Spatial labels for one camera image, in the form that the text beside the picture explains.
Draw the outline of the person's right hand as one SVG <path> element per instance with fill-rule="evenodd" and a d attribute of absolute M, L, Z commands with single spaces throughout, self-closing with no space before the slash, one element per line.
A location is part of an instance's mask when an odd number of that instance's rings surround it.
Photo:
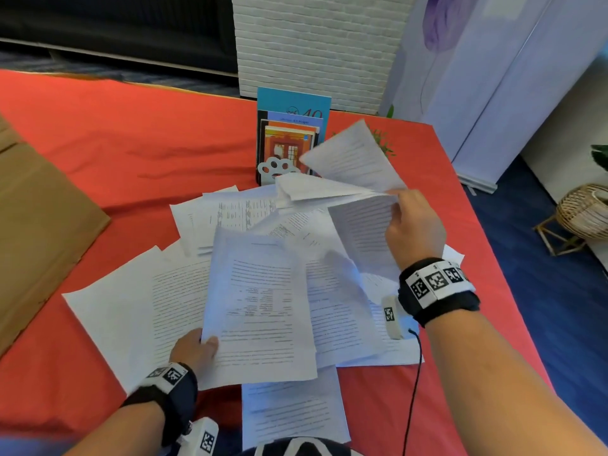
<path fill-rule="evenodd" d="M 389 190 L 387 194 L 396 196 L 402 212 L 402 241 L 387 243 L 399 270 L 424 259 L 442 258 L 446 230 L 422 192 Z"/>

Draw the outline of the person's left hand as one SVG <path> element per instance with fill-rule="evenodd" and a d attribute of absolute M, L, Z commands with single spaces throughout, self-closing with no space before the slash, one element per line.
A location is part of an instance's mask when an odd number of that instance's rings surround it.
<path fill-rule="evenodd" d="M 213 362 L 201 361 L 200 344 L 206 340 L 202 338 L 202 328 L 189 331 L 177 340 L 171 350 L 169 361 L 184 364 L 194 372 L 198 379 L 201 379 Z"/>

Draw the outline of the printed paper sheet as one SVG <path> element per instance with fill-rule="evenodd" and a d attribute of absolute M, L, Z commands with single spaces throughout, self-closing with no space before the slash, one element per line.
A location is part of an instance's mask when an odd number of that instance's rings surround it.
<path fill-rule="evenodd" d="M 199 390 L 317 378 L 305 261 L 283 239 L 216 229 L 203 321 L 219 346 Z"/>
<path fill-rule="evenodd" d="M 399 268 L 385 231 L 405 188 L 390 161 L 361 120 L 301 158 L 316 176 L 288 173 L 276 180 L 279 214 L 327 209 L 346 254 L 362 273 L 393 280 Z"/>

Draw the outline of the person's left forearm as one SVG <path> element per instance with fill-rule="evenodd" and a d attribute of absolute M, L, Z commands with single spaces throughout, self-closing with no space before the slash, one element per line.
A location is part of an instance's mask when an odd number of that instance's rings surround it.
<path fill-rule="evenodd" d="M 164 424 L 155 402 L 122 407 L 64 456 L 158 456 Z"/>

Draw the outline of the person's right forearm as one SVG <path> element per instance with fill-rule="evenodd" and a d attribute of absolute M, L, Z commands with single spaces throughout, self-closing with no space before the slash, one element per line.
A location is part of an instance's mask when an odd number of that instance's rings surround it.
<path fill-rule="evenodd" d="M 426 323 L 468 456 L 608 456 L 608 447 L 479 312 Z"/>

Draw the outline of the black marker wristband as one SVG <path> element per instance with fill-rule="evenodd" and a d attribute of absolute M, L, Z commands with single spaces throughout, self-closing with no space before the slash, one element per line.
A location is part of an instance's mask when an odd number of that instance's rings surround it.
<path fill-rule="evenodd" d="M 121 407 L 155 402 L 165 417 L 161 441 L 165 448 L 189 432 L 197 396 L 198 382 L 194 372 L 186 364 L 170 362 L 146 376 Z"/>
<path fill-rule="evenodd" d="M 398 301 L 423 328 L 454 311 L 480 310 L 475 287 L 460 266 L 440 258 L 419 260 L 401 272 Z"/>

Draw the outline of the pile of printed papers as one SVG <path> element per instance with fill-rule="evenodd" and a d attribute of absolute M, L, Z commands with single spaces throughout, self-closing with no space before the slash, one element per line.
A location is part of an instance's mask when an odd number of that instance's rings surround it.
<path fill-rule="evenodd" d="M 251 447 L 277 437 L 345 444 L 350 436 L 336 365 L 380 354 L 385 346 L 361 272 L 346 254 L 327 209 L 279 214 L 275 203 L 273 214 L 246 232 L 281 238 L 305 261 L 317 378 L 244 383 L 244 437 L 254 437 L 247 440 Z M 170 262 L 153 249 L 87 288 L 65 294 L 129 394 L 153 370 L 170 363 L 179 338 L 203 328 L 211 259 Z"/>

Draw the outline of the small green plant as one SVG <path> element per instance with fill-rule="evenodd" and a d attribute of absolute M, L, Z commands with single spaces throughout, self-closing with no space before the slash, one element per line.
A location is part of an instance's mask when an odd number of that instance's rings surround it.
<path fill-rule="evenodd" d="M 386 115 L 384 116 L 384 118 L 387 119 L 392 119 L 393 118 L 393 113 L 394 113 L 394 104 L 391 104 Z M 381 149 L 381 151 L 383 152 L 384 156 L 386 158 L 390 158 L 390 157 L 394 157 L 396 156 L 395 152 L 393 149 L 391 149 L 387 143 L 387 136 L 386 136 L 386 132 L 383 132 L 381 130 L 372 128 L 369 124 L 368 124 L 368 128 L 375 140 L 376 145 Z"/>

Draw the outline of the white paw bookend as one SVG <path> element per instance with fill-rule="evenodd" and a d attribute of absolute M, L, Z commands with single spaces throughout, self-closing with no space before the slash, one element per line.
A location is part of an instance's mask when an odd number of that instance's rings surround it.
<path fill-rule="evenodd" d="M 273 185 L 276 177 L 288 173 L 300 173 L 291 159 L 280 159 L 275 156 L 269 157 L 266 161 L 259 163 L 256 167 L 259 186 Z"/>

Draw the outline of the red house cover book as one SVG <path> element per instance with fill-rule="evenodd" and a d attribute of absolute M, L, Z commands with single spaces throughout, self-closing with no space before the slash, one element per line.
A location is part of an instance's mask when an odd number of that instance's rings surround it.
<path fill-rule="evenodd" d="M 310 174 L 310 169 L 300 159 L 310 152 L 317 142 L 317 133 L 303 128 L 288 128 L 267 125 L 263 129 L 261 139 L 261 162 L 271 157 L 287 159 L 303 174 Z"/>

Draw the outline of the black white chest device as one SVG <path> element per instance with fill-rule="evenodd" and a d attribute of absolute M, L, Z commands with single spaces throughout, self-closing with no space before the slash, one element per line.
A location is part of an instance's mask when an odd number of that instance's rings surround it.
<path fill-rule="evenodd" d="M 364 456 L 346 444 L 326 438 L 289 437 L 257 445 L 235 456 Z"/>

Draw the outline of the lilac book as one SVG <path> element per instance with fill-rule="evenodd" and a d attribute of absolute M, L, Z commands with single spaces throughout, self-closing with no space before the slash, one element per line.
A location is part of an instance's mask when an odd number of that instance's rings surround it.
<path fill-rule="evenodd" d="M 279 122 L 310 126 L 315 128 L 316 133 L 320 135 L 324 134 L 326 129 L 326 122 L 323 118 L 309 117 L 305 115 L 257 110 L 257 120 L 258 132 L 260 132 L 262 129 L 263 122 Z"/>

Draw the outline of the blue book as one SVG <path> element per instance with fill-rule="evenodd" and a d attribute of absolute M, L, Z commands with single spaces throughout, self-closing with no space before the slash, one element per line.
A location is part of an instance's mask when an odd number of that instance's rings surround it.
<path fill-rule="evenodd" d="M 260 111 L 316 118 L 320 124 L 319 142 L 325 140 L 332 99 L 329 96 L 258 87 L 257 107 Z"/>

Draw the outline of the white roll-up banner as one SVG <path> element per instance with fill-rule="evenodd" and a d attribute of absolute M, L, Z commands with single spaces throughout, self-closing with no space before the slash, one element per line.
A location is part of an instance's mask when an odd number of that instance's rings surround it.
<path fill-rule="evenodd" d="M 608 0 L 415 0 L 378 114 L 431 125 L 493 193 L 607 42 Z"/>

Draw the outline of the wicker basket stand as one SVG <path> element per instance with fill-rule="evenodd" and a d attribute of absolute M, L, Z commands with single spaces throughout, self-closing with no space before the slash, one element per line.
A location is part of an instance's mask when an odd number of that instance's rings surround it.
<path fill-rule="evenodd" d="M 582 251 L 589 242 L 608 243 L 608 186 L 588 183 L 567 192 L 534 230 L 553 257 Z"/>

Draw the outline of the white brick panel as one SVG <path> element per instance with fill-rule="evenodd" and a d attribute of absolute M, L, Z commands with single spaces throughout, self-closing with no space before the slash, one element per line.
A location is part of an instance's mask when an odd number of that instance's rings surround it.
<path fill-rule="evenodd" d="M 240 96 L 259 87 L 377 114 L 416 0 L 232 0 Z"/>

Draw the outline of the brown cardboard sheet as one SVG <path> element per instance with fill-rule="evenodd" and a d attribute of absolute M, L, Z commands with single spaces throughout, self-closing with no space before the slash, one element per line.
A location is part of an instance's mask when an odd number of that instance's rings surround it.
<path fill-rule="evenodd" d="M 110 221 L 0 115 L 0 359 Z"/>

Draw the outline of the red tablecloth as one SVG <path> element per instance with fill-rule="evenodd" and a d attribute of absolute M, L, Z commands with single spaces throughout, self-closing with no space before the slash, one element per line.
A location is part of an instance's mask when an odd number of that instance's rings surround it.
<path fill-rule="evenodd" d="M 236 185 L 254 187 L 256 104 L 237 98 L 0 71 L 0 114 L 102 207 L 111 223 L 62 287 L 0 360 L 2 437 L 79 437 L 125 398 L 62 298 L 154 245 L 175 242 L 169 203 Z M 366 116 L 395 155 L 390 162 L 420 189 L 463 252 L 482 313 L 553 389 L 535 343 L 480 222 L 434 129 Z M 460 445 L 425 353 L 410 443 Z M 339 368 L 355 446 L 384 444 L 384 426 L 404 423 L 415 367 Z"/>

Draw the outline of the black sofa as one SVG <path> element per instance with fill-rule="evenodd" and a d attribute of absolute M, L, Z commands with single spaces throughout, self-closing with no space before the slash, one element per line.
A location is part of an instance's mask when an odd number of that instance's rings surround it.
<path fill-rule="evenodd" d="M 0 0 L 0 39 L 238 75 L 232 0 Z"/>

